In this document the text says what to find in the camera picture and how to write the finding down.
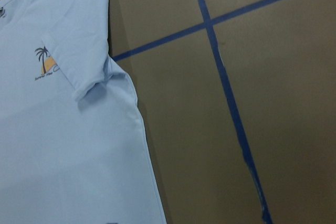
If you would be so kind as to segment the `light blue t-shirt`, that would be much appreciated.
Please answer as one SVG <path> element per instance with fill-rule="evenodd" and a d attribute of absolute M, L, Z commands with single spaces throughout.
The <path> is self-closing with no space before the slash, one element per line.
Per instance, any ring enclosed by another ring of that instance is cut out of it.
<path fill-rule="evenodd" d="M 1 0 L 1 223 L 165 223 L 109 0 Z"/>

